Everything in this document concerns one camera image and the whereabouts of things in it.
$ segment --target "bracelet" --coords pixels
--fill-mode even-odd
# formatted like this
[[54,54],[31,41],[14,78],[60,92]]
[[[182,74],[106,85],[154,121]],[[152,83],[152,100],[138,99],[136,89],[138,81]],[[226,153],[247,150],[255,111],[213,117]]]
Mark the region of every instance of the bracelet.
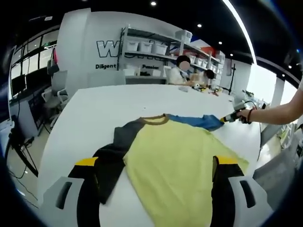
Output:
[[253,111],[253,109],[251,109],[250,112],[247,115],[247,122],[250,122],[250,114],[251,114],[252,111]]

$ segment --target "computer monitor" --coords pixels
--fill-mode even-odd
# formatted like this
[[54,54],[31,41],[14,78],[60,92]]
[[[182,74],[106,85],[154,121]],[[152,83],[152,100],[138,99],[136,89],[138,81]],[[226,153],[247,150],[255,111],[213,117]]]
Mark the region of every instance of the computer monitor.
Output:
[[27,88],[29,90],[35,90],[44,85],[51,84],[51,76],[47,74],[46,68],[36,70],[27,75]]
[[18,94],[25,89],[25,76],[21,75],[11,80],[12,96]]

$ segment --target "blue fabric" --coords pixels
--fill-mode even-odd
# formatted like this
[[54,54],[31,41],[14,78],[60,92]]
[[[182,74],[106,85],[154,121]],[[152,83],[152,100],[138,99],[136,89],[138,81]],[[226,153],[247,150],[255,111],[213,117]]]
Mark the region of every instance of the blue fabric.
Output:
[[224,125],[224,123],[214,115],[204,115],[203,117],[180,117],[177,115],[168,114],[168,117],[172,121],[189,124],[194,127],[204,128],[209,131],[217,130]]

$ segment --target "yellow t-shirt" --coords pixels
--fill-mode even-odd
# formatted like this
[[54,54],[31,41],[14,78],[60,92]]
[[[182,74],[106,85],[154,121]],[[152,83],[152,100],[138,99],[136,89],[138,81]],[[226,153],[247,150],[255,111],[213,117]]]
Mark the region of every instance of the yellow t-shirt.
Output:
[[209,226],[212,220],[213,157],[239,158],[209,131],[167,117],[141,119],[124,156],[127,174],[157,227]]

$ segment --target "black ceiling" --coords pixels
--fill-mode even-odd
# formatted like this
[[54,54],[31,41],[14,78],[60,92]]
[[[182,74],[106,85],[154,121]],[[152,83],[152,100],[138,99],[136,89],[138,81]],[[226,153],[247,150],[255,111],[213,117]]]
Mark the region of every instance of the black ceiling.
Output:
[[[300,49],[300,44],[296,41],[303,38],[302,20],[299,18],[302,1],[272,0],[270,2],[274,4],[271,6],[262,4],[269,2],[266,0],[230,1],[248,30],[256,55],[280,65],[301,79],[300,67],[296,66],[299,62],[296,49]],[[186,29],[216,49],[221,49],[226,54],[234,53],[237,60],[251,61],[250,58],[237,54],[250,51],[238,23],[221,0],[156,0],[156,2],[157,6],[152,7],[149,0],[27,1],[14,4],[12,13],[15,17],[5,26],[11,33],[9,40],[22,43],[38,32],[60,24],[64,13],[68,11],[91,8],[92,11],[130,12],[157,18]],[[42,16],[53,16],[53,20],[36,19],[28,23],[32,18]],[[198,28],[196,26],[198,23],[203,27]],[[291,70],[285,64],[287,55],[292,59]]]

